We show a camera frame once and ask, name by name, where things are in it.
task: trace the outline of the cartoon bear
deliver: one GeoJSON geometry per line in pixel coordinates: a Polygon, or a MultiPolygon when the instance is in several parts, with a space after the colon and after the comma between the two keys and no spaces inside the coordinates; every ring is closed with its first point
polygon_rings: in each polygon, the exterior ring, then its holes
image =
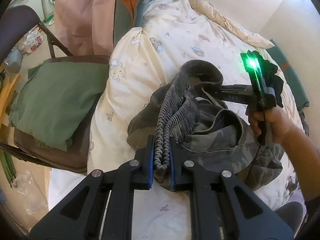
{"type": "Polygon", "coordinates": [[[109,73],[114,80],[119,82],[120,78],[125,78],[124,76],[126,74],[126,71],[122,67],[122,63],[117,59],[114,59],[110,64],[109,73]]]}
{"type": "Polygon", "coordinates": [[[159,5],[159,9],[160,10],[169,10],[169,5],[167,5],[166,3],[162,3],[159,5]]]}
{"type": "Polygon", "coordinates": [[[166,33],[166,34],[165,34],[165,37],[168,38],[169,40],[172,40],[172,37],[170,36],[169,33],[166,33]]]}
{"type": "Polygon", "coordinates": [[[198,56],[204,57],[204,51],[203,51],[202,49],[199,49],[199,48],[197,48],[197,47],[193,47],[192,50],[193,50],[193,52],[194,52],[195,54],[197,54],[198,56]]]}
{"type": "Polygon", "coordinates": [[[157,53],[162,51],[162,46],[163,46],[162,41],[158,41],[155,37],[151,37],[150,41],[151,41],[152,46],[155,48],[157,53]]]}

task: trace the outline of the green blanket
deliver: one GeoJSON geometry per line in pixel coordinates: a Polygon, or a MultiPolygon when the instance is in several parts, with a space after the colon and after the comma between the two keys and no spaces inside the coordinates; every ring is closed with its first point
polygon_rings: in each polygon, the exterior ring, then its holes
{"type": "Polygon", "coordinates": [[[94,63],[43,63],[29,69],[28,81],[11,106],[12,125],[66,151],[66,141],[105,90],[108,73],[108,65],[94,63]]]}

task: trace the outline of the camouflage fabric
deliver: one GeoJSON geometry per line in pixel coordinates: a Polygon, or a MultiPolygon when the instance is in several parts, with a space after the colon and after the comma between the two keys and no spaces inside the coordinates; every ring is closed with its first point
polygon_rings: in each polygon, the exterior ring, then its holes
{"type": "Polygon", "coordinates": [[[171,136],[190,160],[210,171],[230,170],[252,190],[268,184],[282,171],[282,147],[261,146],[257,153],[259,144],[250,126],[214,98],[222,81],[222,74],[211,63],[188,61],[131,120],[127,142],[135,150],[146,146],[149,134],[155,135],[155,178],[162,186],[170,183],[171,136]]]}

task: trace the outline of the chair backrest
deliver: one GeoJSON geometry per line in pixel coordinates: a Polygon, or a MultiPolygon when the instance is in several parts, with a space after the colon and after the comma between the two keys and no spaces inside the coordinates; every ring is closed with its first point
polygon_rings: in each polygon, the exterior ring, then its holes
{"type": "Polygon", "coordinates": [[[9,7],[0,19],[0,62],[17,42],[40,22],[36,12],[27,5],[9,7]]]}

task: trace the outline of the chair seat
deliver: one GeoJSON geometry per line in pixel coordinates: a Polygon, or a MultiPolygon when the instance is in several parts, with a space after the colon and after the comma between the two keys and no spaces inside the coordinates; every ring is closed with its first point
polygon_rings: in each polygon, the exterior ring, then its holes
{"type": "MultiPolygon", "coordinates": [[[[106,56],[69,56],[50,58],[48,62],[88,62],[109,64],[109,57],[106,56]]],[[[46,163],[61,169],[85,173],[87,170],[87,158],[90,144],[90,125],[96,105],[101,94],[98,94],[86,117],[79,124],[72,135],[72,146],[66,152],[59,149],[43,148],[36,145],[33,136],[24,133],[17,128],[14,129],[14,144],[25,151],[28,155],[34,156],[46,163]]]]}

